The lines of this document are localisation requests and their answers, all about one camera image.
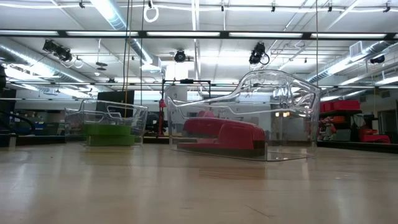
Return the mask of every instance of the ceiling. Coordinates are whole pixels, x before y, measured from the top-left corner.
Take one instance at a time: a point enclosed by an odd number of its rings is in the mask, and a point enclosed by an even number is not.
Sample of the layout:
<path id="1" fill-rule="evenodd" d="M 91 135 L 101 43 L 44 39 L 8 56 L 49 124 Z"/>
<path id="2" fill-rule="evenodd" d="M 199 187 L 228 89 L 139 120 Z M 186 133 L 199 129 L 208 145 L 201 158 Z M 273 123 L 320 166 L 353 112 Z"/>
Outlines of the ceiling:
<path id="1" fill-rule="evenodd" d="M 243 7 L 243 11 L 227 10 L 225 14 L 221 12 L 221 0 L 201 0 L 200 8 L 211 9 L 219 7 L 217 11 L 200 11 L 197 30 L 223 30 L 224 16 L 226 30 L 250 30 L 250 31 L 310 31 L 315 32 L 316 17 L 314 12 L 294 13 L 286 12 L 283 9 L 298 10 L 304 1 L 275 1 L 275 12 L 271 12 L 269 7 L 272 1 L 265 0 L 225 0 L 225 6 Z M 379 12 L 358 12 L 371 9 L 384 9 L 386 0 L 359 0 L 353 11 L 342 14 L 342 11 L 355 0 L 333 0 L 334 10 L 331 12 L 322 11 L 318 14 L 318 30 L 321 32 L 396 32 L 398 24 L 396 18 L 398 12 L 390 11 L 387 13 Z M 18 4 L 24 6 L 77 6 L 79 1 L 74 0 L 39 0 L 39 1 L 0 1 L 0 4 Z M 118 5 L 125 17 L 127 17 L 127 0 L 118 1 Z M 87 6 L 69 7 L 63 9 L 28 9 L 0 6 L 0 29 L 57 29 L 57 30 L 111 30 L 112 27 L 107 23 L 103 16 L 95 7 L 90 7 L 89 1 L 84 1 Z M 142 1 L 133 0 L 132 9 L 132 29 L 133 30 L 192 30 L 192 12 L 189 10 L 176 10 L 161 7 L 159 18 L 152 23 L 142 20 L 143 8 Z M 190 0 L 173 1 L 154 1 L 156 6 L 184 7 L 191 8 Z M 310 10 L 315 5 L 314 0 L 305 1 L 304 9 Z M 389 1 L 393 10 L 398 7 L 398 0 Z M 327 8 L 327 0 L 318 1 L 319 8 Z M 149 11 L 148 17 L 153 17 L 154 12 Z M 327 27 L 333 22 L 337 22 L 329 29 Z M 45 39 L 37 37 L 13 37 L 12 40 L 32 49 L 43 56 L 46 55 L 42 50 Z M 124 60 L 124 40 L 123 39 L 103 39 L 101 41 L 99 61 L 107 63 L 106 71 L 96 76 L 98 72 L 95 65 L 97 62 L 98 40 L 96 39 L 63 39 L 54 38 L 54 41 L 71 49 L 74 55 L 79 56 L 84 61 L 81 68 L 71 67 L 76 72 L 88 78 L 105 82 L 109 78 L 115 78 L 117 82 L 123 81 L 123 60 Z M 195 43 L 192 39 L 143 39 L 143 46 L 153 55 L 162 59 L 162 64 L 173 63 L 170 56 L 171 52 L 177 49 L 184 49 L 188 56 L 195 55 Z M 271 62 L 266 67 L 268 69 L 278 69 L 292 73 L 300 78 L 306 78 L 308 74 L 317 69 L 317 45 L 318 45 L 318 66 L 319 69 L 326 63 L 332 62 L 343 54 L 349 52 L 349 46 L 356 41 L 303 41 L 279 40 L 274 45 L 273 40 L 221 40 L 221 39 L 201 39 L 200 44 L 200 76 L 202 80 L 212 82 L 238 82 L 247 72 L 250 71 L 248 59 L 251 50 L 257 42 L 263 42 L 269 50 Z M 303 47 L 300 54 L 295 54 Z M 141 76 L 140 61 L 131 60 L 134 56 L 131 52 L 129 61 L 129 82 L 139 82 L 137 77 Z M 387 56 L 386 64 L 395 62 L 395 53 Z M 193 62 L 185 62 L 189 69 L 189 78 L 195 78 Z M 322 85 L 336 85 L 341 80 L 354 77 L 363 73 L 361 65 L 337 73 L 335 76 L 328 77 Z M 144 82 L 161 81 L 160 73 L 143 72 Z"/>

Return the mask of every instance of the wooden floor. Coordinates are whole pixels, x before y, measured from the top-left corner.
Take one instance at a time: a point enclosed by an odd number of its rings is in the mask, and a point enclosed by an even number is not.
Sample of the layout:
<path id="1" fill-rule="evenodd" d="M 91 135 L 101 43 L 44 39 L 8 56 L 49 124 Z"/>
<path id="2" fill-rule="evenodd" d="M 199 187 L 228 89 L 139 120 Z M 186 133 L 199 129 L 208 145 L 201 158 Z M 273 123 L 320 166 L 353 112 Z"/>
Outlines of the wooden floor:
<path id="1" fill-rule="evenodd" d="M 0 223 L 398 223 L 398 155 L 253 162 L 167 145 L 0 151 Z"/>

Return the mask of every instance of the clear plastic enclosure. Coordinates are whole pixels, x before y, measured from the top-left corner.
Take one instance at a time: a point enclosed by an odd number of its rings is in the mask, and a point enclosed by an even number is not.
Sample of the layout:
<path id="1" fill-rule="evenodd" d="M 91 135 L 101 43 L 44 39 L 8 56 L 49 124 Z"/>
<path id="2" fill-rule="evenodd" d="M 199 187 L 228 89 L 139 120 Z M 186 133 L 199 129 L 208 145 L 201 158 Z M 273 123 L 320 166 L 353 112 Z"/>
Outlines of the clear plastic enclosure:
<path id="1" fill-rule="evenodd" d="M 246 74 L 231 94 L 192 103 L 167 98 L 170 145 L 259 161 L 315 155 L 320 89 L 277 70 Z"/>
<path id="2" fill-rule="evenodd" d="M 88 146 L 142 144 L 147 114 L 146 106 L 83 100 L 79 110 L 65 108 L 65 137 Z"/>

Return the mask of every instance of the white ring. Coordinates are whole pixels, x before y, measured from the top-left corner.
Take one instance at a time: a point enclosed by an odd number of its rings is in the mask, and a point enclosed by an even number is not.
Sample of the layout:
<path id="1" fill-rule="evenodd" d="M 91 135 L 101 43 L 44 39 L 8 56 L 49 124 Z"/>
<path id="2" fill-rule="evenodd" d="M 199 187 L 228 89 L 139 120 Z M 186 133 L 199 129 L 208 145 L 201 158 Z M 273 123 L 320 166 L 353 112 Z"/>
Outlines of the white ring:
<path id="1" fill-rule="evenodd" d="M 148 10 L 151 10 L 151 9 L 155 9 L 156 10 L 156 15 L 155 15 L 155 17 L 153 19 L 148 19 L 147 12 L 148 12 Z M 156 6 L 152 6 L 151 8 L 149 6 L 146 6 L 144 8 L 144 19 L 145 19 L 145 21 L 147 21 L 147 22 L 155 22 L 158 17 L 159 17 L 159 9 Z"/>

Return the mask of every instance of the green object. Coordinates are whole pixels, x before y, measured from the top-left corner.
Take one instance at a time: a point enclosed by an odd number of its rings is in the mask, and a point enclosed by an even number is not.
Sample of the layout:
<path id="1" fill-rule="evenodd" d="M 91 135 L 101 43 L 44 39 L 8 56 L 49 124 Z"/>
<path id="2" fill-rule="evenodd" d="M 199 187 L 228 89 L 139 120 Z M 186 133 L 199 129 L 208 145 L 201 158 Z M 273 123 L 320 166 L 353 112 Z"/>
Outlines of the green object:
<path id="1" fill-rule="evenodd" d="M 83 132 L 90 146 L 132 146 L 136 139 L 130 126 L 84 124 Z"/>
<path id="2" fill-rule="evenodd" d="M 87 144 L 90 146 L 132 146 L 135 143 L 134 135 L 128 136 L 102 136 L 91 135 L 87 138 Z"/>

